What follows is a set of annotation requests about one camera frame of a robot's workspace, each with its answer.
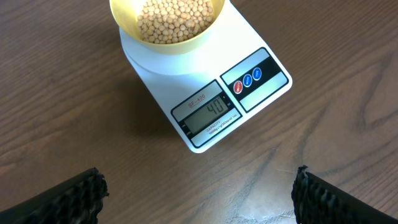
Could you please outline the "pale yellow bowl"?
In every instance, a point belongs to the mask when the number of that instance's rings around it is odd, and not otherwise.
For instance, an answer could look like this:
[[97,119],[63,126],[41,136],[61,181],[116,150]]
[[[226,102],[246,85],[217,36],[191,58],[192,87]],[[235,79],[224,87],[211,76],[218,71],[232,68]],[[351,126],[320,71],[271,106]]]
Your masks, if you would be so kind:
[[153,44],[143,41],[141,32],[137,26],[137,17],[143,9],[145,2],[146,1],[140,0],[110,0],[109,3],[114,20],[121,30],[128,35],[129,39],[132,39],[155,52],[167,55],[185,54],[201,46],[213,32],[213,29],[218,24],[218,21],[223,14],[223,10],[229,3],[229,1],[226,0],[212,1],[215,9],[215,19],[212,25],[200,35],[175,44]]

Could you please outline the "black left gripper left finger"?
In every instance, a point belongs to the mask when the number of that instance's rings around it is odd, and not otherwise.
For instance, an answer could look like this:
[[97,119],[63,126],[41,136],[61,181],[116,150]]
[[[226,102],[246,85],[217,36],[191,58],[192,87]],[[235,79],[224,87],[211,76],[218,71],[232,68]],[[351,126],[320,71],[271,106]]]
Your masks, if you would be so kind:
[[97,224],[109,195],[104,175],[88,169],[1,212],[3,224]]

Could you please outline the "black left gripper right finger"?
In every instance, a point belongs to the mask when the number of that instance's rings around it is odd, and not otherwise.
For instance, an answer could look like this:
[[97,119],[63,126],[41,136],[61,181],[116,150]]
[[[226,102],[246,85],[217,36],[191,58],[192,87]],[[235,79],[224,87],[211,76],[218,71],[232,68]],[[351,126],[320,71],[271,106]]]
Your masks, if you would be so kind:
[[298,168],[291,197],[295,220],[300,224],[397,224],[393,218]]

